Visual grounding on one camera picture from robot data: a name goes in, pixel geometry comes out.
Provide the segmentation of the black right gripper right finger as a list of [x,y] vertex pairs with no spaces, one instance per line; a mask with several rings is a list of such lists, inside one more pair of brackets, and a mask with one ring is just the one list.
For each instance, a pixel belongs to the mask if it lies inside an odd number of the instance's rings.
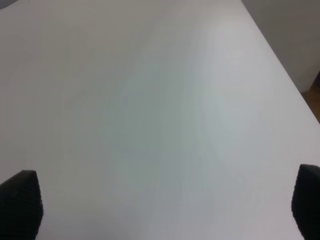
[[301,164],[294,186],[291,211],[305,240],[320,238],[320,168]]

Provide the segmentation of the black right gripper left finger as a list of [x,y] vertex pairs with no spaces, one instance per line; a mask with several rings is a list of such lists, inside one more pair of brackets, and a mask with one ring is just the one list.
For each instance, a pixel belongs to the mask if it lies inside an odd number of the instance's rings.
[[36,239],[44,215],[37,172],[22,170],[0,185],[0,238]]

